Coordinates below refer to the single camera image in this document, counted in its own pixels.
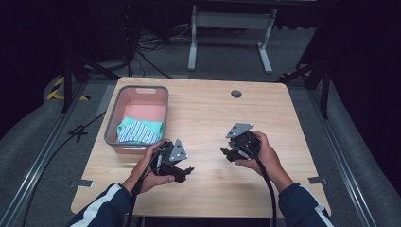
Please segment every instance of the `dark jacket sleeve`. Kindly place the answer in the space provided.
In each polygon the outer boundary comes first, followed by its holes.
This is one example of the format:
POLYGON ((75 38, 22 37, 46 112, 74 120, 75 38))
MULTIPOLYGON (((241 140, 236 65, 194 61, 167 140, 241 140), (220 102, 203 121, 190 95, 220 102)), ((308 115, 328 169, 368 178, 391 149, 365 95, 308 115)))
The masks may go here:
POLYGON ((287 227, 333 226, 324 206, 304 186, 295 183, 279 195, 279 208, 287 227))
POLYGON ((68 226, 122 226, 131 210, 131 195, 121 184, 111 184, 93 202, 84 207, 68 226))

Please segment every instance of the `white stripe on sleeve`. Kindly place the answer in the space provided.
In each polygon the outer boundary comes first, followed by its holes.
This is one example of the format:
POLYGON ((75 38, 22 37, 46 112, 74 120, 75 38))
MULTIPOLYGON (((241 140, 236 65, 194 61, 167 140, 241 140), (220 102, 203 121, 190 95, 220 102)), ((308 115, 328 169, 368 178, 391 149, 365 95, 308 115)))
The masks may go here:
POLYGON ((318 203, 318 206, 315 207, 315 211, 321 217, 324 224, 326 224, 328 227, 334 227, 334 225, 331 223, 331 221, 323 214, 324 205, 321 204, 318 200, 316 200, 316 198, 312 195, 312 193, 310 193, 310 191, 307 187, 305 187, 304 185, 301 185, 301 187, 303 187, 307 192, 309 192, 309 194, 313 197, 313 199, 315 199, 315 201, 318 203))
POLYGON ((120 189, 121 189, 120 185, 118 184, 113 185, 106 193, 106 195, 100 197, 99 199, 94 201, 91 205, 89 205, 86 211, 83 213, 83 219, 73 224, 71 227, 88 226, 91 223, 91 221, 95 218, 100 206, 103 203, 110 201, 115 195, 115 193, 117 193, 117 191, 119 191, 120 189))

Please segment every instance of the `folded clothes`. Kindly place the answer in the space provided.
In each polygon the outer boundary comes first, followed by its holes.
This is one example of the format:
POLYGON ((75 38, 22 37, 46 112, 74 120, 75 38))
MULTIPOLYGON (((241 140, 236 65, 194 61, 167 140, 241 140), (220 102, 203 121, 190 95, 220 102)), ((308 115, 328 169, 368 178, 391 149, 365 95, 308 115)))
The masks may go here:
POLYGON ((161 140, 164 125, 162 121, 145 121, 125 117, 117 127, 118 142, 154 144, 161 140))

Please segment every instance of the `person's right hand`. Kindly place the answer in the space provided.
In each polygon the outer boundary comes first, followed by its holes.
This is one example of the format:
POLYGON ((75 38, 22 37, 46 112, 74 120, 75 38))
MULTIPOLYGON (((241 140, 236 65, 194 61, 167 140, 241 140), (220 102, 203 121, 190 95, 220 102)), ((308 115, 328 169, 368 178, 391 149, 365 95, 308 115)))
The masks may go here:
MULTIPOLYGON (((260 131, 252 131, 260 139, 260 151, 258 158, 265 166, 270 180, 277 187, 279 192, 293 184, 293 181, 281 166, 276 151, 270 146, 268 137, 260 131)), ((255 160, 236 160, 235 164, 255 170, 261 175, 260 167, 255 160)))

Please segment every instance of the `metal frame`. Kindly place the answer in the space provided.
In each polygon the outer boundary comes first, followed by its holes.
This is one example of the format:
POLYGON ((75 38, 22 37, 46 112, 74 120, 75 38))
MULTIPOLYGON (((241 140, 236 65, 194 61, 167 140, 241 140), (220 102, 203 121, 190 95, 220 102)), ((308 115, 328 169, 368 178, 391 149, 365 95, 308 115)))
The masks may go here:
POLYGON ((197 59, 197 28, 198 27, 226 27, 245 29, 265 29, 263 41, 257 42, 260 59, 267 74, 272 73, 266 46, 268 44, 271 29, 274 24, 277 9, 270 14, 245 14, 245 13, 220 13, 220 12, 198 12, 197 6, 192 7, 192 39, 189 49, 188 70, 194 71, 197 59))

